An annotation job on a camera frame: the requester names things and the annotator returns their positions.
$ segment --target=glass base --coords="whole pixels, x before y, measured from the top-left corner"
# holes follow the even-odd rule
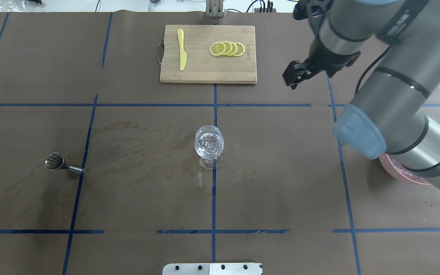
[[[220,155],[218,158],[214,159],[214,160],[207,160],[204,158],[199,158],[199,164],[201,164],[201,166],[206,169],[206,170],[213,170],[213,166],[215,165],[215,160],[217,160],[216,163],[216,168],[218,169],[218,167],[220,167],[220,165],[222,164],[222,160],[223,157],[222,155]]]

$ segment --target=black cable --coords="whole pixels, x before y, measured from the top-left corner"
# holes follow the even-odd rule
[[[249,7],[247,8],[247,11],[246,12],[249,12],[249,9],[252,7],[252,5],[255,3],[255,2],[257,2],[257,1],[261,1],[261,4],[262,3],[264,3],[264,5],[266,4],[265,2],[264,2],[264,0],[255,0],[254,2],[252,2],[251,3],[251,5],[249,5]]]
[[[383,57],[386,55],[386,53],[387,53],[390,49],[391,49],[391,46],[388,47],[388,48],[387,48],[382,54],[380,54],[380,56],[379,56],[377,59],[375,59],[375,60],[370,64],[370,66],[368,66],[368,68],[366,68],[366,70],[364,71],[364,73],[363,73],[363,74],[361,75],[361,77],[359,78],[359,81],[357,82],[357,85],[356,85],[356,92],[355,92],[354,94],[357,94],[357,93],[359,92],[359,86],[361,86],[361,82],[363,81],[364,76],[368,73],[368,71],[371,70],[371,68],[374,67],[374,65],[376,65],[376,63],[378,63],[378,62],[381,60],[381,58],[383,58]]]
[[[99,5],[99,2],[100,2],[101,0],[98,0],[98,3],[96,3],[96,9],[94,9],[94,12],[97,12],[98,11],[98,5]]]

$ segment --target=plastic bag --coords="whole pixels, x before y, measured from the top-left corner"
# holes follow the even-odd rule
[[[33,1],[13,0],[0,1],[0,12],[40,12],[40,4]]]

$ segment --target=pink bowl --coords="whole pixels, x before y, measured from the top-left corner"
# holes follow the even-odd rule
[[[381,154],[379,156],[379,161],[381,162],[381,165],[383,168],[393,176],[395,179],[399,181],[403,181],[405,183],[413,183],[413,184],[419,184],[419,185],[430,185],[428,181],[421,178],[420,176],[416,176],[412,174],[409,170],[407,170],[403,165],[398,162],[398,160],[395,160],[394,158],[390,157],[388,154]]]

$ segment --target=metal jigger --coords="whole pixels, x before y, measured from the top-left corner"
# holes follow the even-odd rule
[[[83,174],[83,169],[79,166],[69,165],[61,153],[52,153],[45,160],[45,166],[49,170],[67,169],[71,177],[78,178]]]

